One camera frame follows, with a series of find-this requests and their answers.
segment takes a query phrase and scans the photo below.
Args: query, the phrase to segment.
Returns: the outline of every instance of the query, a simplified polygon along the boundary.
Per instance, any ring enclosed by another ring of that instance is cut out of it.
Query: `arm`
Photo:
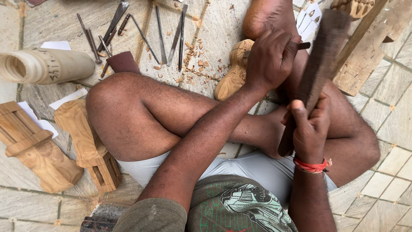
[[[304,163],[323,163],[330,124],[330,97],[321,93],[310,119],[302,101],[292,101],[290,108],[297,125],[293,133],[295,157]],[[295,167],[288,214],[300,232],[336,231],[324,173],[306,173]]]
[[[246,83],[203,116],[154,173],[138,201],[167,198],[189,211],[193,188],[247,112],[289,75],[300,37],[266,31],[255,42]]]

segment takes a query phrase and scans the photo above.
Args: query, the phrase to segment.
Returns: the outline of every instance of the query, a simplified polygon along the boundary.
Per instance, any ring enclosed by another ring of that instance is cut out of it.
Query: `sleeve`
[[[124,212],[113,232],[183,232],[186,221],[186,210],[176,201],[166,198],[148,198],[138,201]]]

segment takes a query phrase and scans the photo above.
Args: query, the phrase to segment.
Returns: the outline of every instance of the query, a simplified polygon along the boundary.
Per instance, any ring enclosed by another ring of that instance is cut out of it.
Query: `man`
[[[272,3],[285,7],[256,10]],[[291,157],[278,159],[286,109],[264,116],[247,112],[280,85],[292,98],[308,54],[297,52],[295,25],[271,21],[294,20],[291,1],[254,0],[248,17],[255,19],[253,28],[265,31],[253,31],[259,38],[249,57],[246,83],[224,102],[133,73],[112,75],[89,92],[86,107],[96,132],[119,164],[145,186],[115,231],[336,230],[327,191],[377,162],[376,136],[328,82],[309,120],[302,102],[288,107],[297,121],[295,157],[304,165],[295,167]],[[247,24],[244,32],[253,38]],[[226,141],[264,152],[216,158]],[[327,175],[307,169],[324,158],[333,160]]]

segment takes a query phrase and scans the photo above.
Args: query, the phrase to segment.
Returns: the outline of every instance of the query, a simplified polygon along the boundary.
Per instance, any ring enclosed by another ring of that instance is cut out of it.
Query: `white shorts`
[[[125,173],[130,174],[140,185],[146,187],[154,172],[169,153],[142,161],[117,162]],[[199,180],[213,175],[238,175],[250,178],[273,193],[279,199],[281,205],[287,208],[292,191],[294,171],[293,157],[272,159],[258,150],[237,159],[215,158]],[[328,192],[337,188],[327,175],[325,175],[325,182]]]

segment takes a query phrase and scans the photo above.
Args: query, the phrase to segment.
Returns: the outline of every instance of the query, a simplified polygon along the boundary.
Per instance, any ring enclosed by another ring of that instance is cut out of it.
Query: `gray t-shirt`
[[[256,181],[236,175],[216,175],[199,181],[188,215],[170,199],[139,201],[119,218],[113,232],[185,230],[297,232],[272,193]]]

